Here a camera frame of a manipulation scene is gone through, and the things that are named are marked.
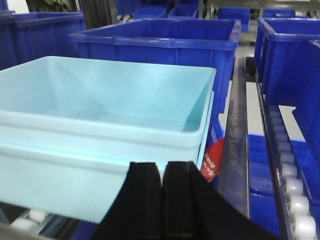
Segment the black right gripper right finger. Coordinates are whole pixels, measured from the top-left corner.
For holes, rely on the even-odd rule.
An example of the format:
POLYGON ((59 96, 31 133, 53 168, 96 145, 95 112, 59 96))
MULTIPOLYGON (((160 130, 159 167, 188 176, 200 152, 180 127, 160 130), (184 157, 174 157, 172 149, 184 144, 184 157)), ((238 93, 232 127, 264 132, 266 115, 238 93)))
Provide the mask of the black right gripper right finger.
POLYGON ((278 239, 231 206, 191 161, 168 162, 162 190, 165 240, 278 239))

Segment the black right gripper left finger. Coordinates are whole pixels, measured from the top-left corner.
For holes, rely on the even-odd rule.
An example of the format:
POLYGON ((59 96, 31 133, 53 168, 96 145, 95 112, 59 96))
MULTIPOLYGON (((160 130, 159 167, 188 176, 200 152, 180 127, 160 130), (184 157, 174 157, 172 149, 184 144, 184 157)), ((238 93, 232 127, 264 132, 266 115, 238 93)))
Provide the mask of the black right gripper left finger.
POLYGON ((131 162, 113 204, 92 240, 160 240, 162 185, 154 162, 131 162))

